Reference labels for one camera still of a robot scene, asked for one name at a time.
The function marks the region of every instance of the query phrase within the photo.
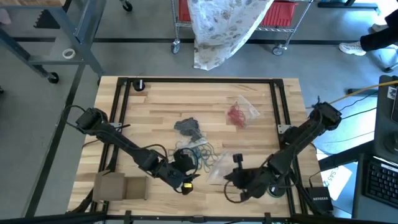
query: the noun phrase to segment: cardboard box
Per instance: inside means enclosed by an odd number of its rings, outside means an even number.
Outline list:
[[[125,177],[122,173],[104,170],[95,175],[93,201],[147,199],[148,177]]]

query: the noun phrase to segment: white sneaker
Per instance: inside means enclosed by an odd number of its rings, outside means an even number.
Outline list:
[[[373,26],[372,26],[372,30],[374,30],[375,32],[380,32],[387,28],[388,28],[387,24],[386,25],[373,24]]]
[[[362,49],[361,43],[359,41],[349,44],[342,43],[338,46],[338,48],[346,54],[355,54],[357,56],[363,56],[366,54],[366,52]]]

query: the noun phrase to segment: black keyboard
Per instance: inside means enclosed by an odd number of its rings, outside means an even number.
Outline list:
[[[367,172],[365,195],[398,208],[398,169],[370,161]]]

